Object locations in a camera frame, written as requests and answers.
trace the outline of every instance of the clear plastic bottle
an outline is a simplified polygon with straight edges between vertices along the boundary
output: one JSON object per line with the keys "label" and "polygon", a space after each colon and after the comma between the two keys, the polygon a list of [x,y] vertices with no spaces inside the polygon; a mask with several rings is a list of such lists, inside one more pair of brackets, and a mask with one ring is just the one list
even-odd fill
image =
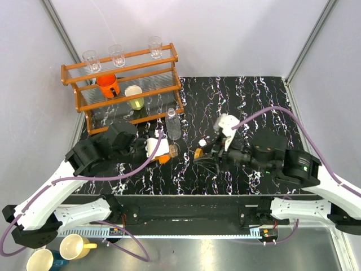
{"label": "clear plastic bottle", "polygon": [[181,138],[181,121],[175,109],[168,109],[167,115],[165,116],[165,126],[167,127],[168,138],[170,140],[178,140]]}

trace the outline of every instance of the yellow mug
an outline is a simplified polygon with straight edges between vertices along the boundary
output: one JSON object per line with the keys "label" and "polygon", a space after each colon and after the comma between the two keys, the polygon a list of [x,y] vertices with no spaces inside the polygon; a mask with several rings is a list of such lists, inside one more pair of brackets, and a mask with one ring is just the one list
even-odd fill
{"label": "yellow mug", "polygon": [[70,234],[61,242],[59,252],[66,260],[75,260],[85,257],[92,248],[97,246],[97,244],[90,243],[86,237]]}

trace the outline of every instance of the wooden shelf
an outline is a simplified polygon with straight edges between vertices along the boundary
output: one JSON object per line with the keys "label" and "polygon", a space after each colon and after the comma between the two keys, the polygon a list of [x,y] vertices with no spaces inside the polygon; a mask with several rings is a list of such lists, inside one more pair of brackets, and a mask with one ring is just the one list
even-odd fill
{"label": "wooden shelf", "polygon": [[102,107],[85,111],[87,130],[89,135],[104,132],[109,125],[121,119],[133,124],[156,120],[165,117],[168,108],[175,108],[178,113],[184,112],[178,90],[144,97],[144,107],[141,110],[132,110],[127,104],[117,104],[112,110]]}
{"label": "wooden shelf", "polygon": [[[78,88],[76,91],[76,108],[79,112],[93,110],[103,106],[109,106],[116,103],[123,103],[128,100],[146,97],[149,95],[160,94],[174,91],[181,88],[181,82],[174,68],[162,69],[156,72],[144,73],[142,75],[119,78],[118,84],[120,94],[115,98],[106,98],[98,88],[98,85],[89,85]],[[140,86],[143,90],[141,94],[126,97],[124,91],[129,86]]]}
{"label": "wooden shelf", "polygon": [[[125,65],[121,68],[114,66],[111,58],[100,59],[102,67],[96,73],[85,63],[62,65],[61,81],[72,86],[76,109],[85,112],[88,133],[92,135],[107,130],[111,123],[120,119],[133,124],[155,120],[165,117],[170,107],[183,113],[179,96],[182,85],[175,69],[177,61],[178,54],[170,43],[163,46],[159,59],[152,58],[148,49],[125,54]],[[115,98],[106,98],[97,84],[80,87],[79,82],[88,84],[105,75],[117,76],[120,93]],[[124,91],[129,86],[139,86],[142,93],[126,97]],[[132,110],[127,101],[137,98],[144,98],[144,106],[141,110]]]}
{"label": "wooden shelf", "polygon": [[101,58],[100,65],[102,66],[100,72],[92,73],[84,62],[73,65],[61,66],[61,81],[64,85],[86,81],[98,76],[111,75],[115,73],[132,71],[135,69],[146,68],[154,65],[177,62],[178,54],[174,45],[163,46],[162,56],[159,59],[151,57],[149,49],[136,51],[133,53],[124,54],[125,65],[121,68],[114,66],[110,57]]}

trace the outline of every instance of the black marble table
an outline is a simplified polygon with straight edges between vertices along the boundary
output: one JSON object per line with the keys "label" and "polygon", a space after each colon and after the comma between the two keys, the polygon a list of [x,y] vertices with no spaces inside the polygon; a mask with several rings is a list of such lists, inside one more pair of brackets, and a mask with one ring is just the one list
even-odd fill
{"label": "black marble table", "polygon": [[[121,181],[88,182],[75,194],[144,194],[144,195],[235,195],[235,194],[299,194],[300,190],[277,183],[270,174],[232,167],[214,176],[193,163],[199,140],[215,138],[213,124],[222,113],[240,120],[269,106],[291,110],[281,77],[184,77],[180,79],[184,105],[181,116],[182,137],[175,141],[179,155],[166,164],[150,167]],[[139,133],[163,129],[164,119],[138,124]],[[286,135],[288,147],[302,149],[296,123],[282,112],[269,112],[238,129],[236,136],[249,142],[257,129],[265,128]],[[87,138],[86,125],[81,139]],[[117,164],[114,176],[129,172],[127,164]]]}

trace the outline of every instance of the cream mug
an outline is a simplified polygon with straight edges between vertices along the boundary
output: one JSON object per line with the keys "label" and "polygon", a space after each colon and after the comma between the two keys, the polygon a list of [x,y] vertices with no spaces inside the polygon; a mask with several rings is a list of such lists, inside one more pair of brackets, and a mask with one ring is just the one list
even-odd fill
{"label": "cream mug", "polygon": [[[133,96],[142,93],[142,89],[139,86],[128,86],[124,91],[125,96]],[[144,106],[144,99],[138,98],[128,101],[129,106],[133,110],[141,110]]]}
{"label": "cream mug", "polygon": [[66,260],[75,260],[85,257],[92,248],[97,246],[97,244],[90,243],[86,237],[70,234],[61,242],[59,252]]}
{"label": "cream mug", "polygon": [[59,251],[42,249],[29,258],[27,271],[60,271],[67,264],[69,261],[63,259]]}

